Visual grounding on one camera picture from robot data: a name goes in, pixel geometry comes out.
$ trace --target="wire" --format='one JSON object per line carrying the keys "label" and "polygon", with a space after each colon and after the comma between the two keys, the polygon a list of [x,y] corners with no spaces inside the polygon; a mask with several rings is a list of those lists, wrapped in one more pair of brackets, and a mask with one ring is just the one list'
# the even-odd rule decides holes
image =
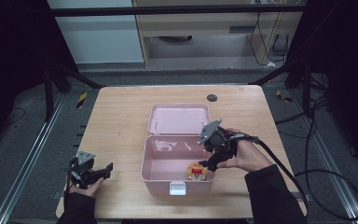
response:
{"label": "wire", "polygon": [[[252,31],[252,34],[251,34],[251,49],[252,49],[252,52],[255,56],[255,49],[253,48],[253,36],[254,36],[254,33],[255,33],[255,30],[258,28],[258,33],[260,34],[260,39],[261,39],[261,42],[263,43],[263,47],[264,47],[264,53],[266,54],[266,56],[273,62],[273,63],[277,63],[277,62],[282,62],[283,59],[281,60],[276,60],[276,59],[271,59],[269,57],[269,54],[267,53],[267,46],[266,46],[266,42],[264,41],[264,37],[263,35],[261,34],[261,29],[260,29],[260,12],[257,12],[257,20],[255,22],[255,28],[254,30]],[[255,57],[255,60],[256,62],[259,64],[259,65],[267,65],[267,63],[261,63],[257,60],[257,57]]]}
{"label": "wire", "polygon": [[347,221],[355,221],[355,220],[358,220],[358,217],[344,217],[342,215],[339,215],[335,212],[333,212],[332,210],[328,209],[327,207],[325,207],[314,195],[313,191],[312,191],[312,188],[310,187],[310,178],[309,178],[309,173],[314,173],[314,172],[323,172],[323,173],[328,173],[328,174],[331,174],[331,175],[336,175],[340,178],[342,178],[343,180],[345,180],[350,186],[352,189],[354,189],[356,191],[356,193],[358,194],[358,188],[356,188],[352,182],[350,182],[347,178],[345,178],[344,176],[340,175],[340,174],[337,174],[335,172],[332,172],[332,171],[328,171],[328,170],[325,170],[325,169],[313,169],[313,170],[309,170],[308,169],[308,157],[309,157],[309,146],[310,146],[310,136],[311,136],[311,133],[312,133],[312,127],[314,125],[316,125],[316,122],[315,122],[315,111],[316,111],[316,108],[317,108],[317,104],[318,104],[318,100],[315,101],[315,104],[314,104],[314,107],[312,108],[311,110],[311,124],[310,124],[310,130],[309,130],[309,133],[308,133],[308,136],[307,136],[307,141],[306,141],[306,150],[305,150],[305,162],[304,162],[304,172],[301,172],[299,174],[296,174],[295,176],[298,176],[298,175],[305,175],[306,177],[306,184],[307,184],[307,188],[308,188],[308,191],[310,193],[310,196],[312,198],[313,201],[315,201],[325,212],[329,213],[330,215],[334,216],[334,217],[338,217],[340,219],[343,219],[343,220],[347,220]]}
{"label": "wire", "polygon": [[296,137],[296,138],[307,138],[307,136],[297,136],[297,135],[293,135],[293,134],[290,134],[290,133],[284,133],[284,132],[278,132],[278,133],[282,133],[282,134],[285,134],[285,135],[288,135],[288,136],[291,136],[291,137]]}
{"label": "wire", "polygon": [[296,178],[290,173],[290,171],[284,166],[284,164],[278,159],[277,156],[275,156],[275,154],[272,152],[272,150],[260,139],[258,139],[258,137],[255,136],[249,136],[245,133],[234,133],[234,134],[244,134],[246,136],[242,136],[242,137],[234,137],[234,138],[229,138],[226,139],[224,141],[218,142],[216,144],[214,144],[216,147],[217,146],[221,146],[222,144],[228,143],[228,142],[232,142],[232,141],[237,141],[237,140],[246,140],[246,141],[250,141],[253,142],[255,144],[260,145],[262,148],[264,148],[264,150],[266,150],[266,152],[270,155],[270,157],[277,163],[277,165],[279,167],[281,167],[281,169],[283,170],[283,172],[290,178],[290,180],[292,180],[292,182],[296,185],[298,192],[300,193],[302,200],[305,204],[305,207],[308,211],[308,202],[307,202],[307,197],[305,196],[304,190],[301,188],[300,184],[298,183],[298,181],[296,180]]}
{"label": "wire", "polygon": [[[323,101],[319,102],[319,103],[316,105],[315,109],[319,109],[319,108],[322,108],[323,106],[327,105],[327,104],[321,105],[321,103],[324,103],[324,102],[326,102],[326,101],[327,101],[327,100],[323,100]],[[304,115],[304,114],[306,114],[306,113],[305,113],[305,112],[301,112],[301,113],[299,113],[299,114],[293,115],[293,116],[288,117],[288,118],[286,118],[286,119],[277,120],[277,121],[275,121],[275,124],[286,123],[286,122],[288,122],[288,121],[290,121],[290,120],[297,119],[297,118],[301,117],[301,116]]]}
{"label": "wire", "polygon": [[287,52],[289,50],[289,35],[286,35],[286,40],[284,42],[284,48],[283,49],[275,49],[277,40],[279,38],[279,35],[275,37],[274,44],[272,45],[272,52],[279,57],[283,57],[283,61],[286,60]]}

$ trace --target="plastic box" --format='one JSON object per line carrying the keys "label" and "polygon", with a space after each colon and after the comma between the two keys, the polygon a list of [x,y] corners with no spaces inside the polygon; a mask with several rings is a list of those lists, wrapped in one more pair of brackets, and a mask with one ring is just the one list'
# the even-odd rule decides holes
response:
{"label": "plastic box", "polygon": [[189,180],[188,165],[208,160],[211,153],[198,145],[202,127],[209,123],[207,105],[154,105],[145,140],[142,179],[157,195],[189,195],[209,192],[214,172],[205,180]]}

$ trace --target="wooden table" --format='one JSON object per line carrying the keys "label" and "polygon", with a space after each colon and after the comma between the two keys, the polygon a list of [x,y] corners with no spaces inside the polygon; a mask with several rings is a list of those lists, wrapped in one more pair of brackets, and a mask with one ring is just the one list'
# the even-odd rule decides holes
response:
{"label": "wooden table", "polygon": [[[207,95],[217,95],[209,102]],[[219,169],[207,195],[154,196],[141,178],[151,108],[160,103],[206,104],[210,120],[259,136],[291,170],[263,90],[259,86],[153,86],[101,89],[80,150],[96,154],[94,169],[114,168],[97,194],[98,218],[252,217],[243,170]],[[294,184],[284,175],[291,191]],[[63,199],[57,216],[63,212]]]}

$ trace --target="white cabinet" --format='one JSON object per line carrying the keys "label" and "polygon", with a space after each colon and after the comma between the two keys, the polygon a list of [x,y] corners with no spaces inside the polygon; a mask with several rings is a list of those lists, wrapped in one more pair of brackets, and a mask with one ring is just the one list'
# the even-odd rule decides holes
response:
{"label": "white cabinet", "polygon": [[[131,0],[48,0],[48,3],[51,8],[132,7]],[[134,16],[57,17],[56,20],[79,68],[144,63]]]}

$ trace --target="person's hand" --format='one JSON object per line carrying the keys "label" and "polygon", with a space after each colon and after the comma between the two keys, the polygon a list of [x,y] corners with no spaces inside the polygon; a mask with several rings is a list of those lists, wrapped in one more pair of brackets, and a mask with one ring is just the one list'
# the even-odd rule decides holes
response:
{"label": "person's hand", "polygon": [[[231,133],[241,132],[233,128],[227,128],[226,131]],[[247,172],[254,172],[272,165],[272,162],[251,142],[238,141],[237,150],[237,156],[234,159],[220,162],[217,164],[217,168],[236,167]]]}
{"label": "person's hand", "polygon": [[72,179],[71,179],[71,185],[72,187],[69,188],[69,193],[79,193],[79,194],[83,194],[83,195],[86,195],[86,196],[89,196],[91,198],[95,198],[95,193],[98,191],[98,189],[100,188],[100,186],[103,184],[103,181],[104,181],[104,178],[101,177],[99,180],[97,180],[97,182],[95,182],[94,185],[92,185],[90,188],[88,189],[80,189],[77,187],[76,184],[74,184],[72,182]]}

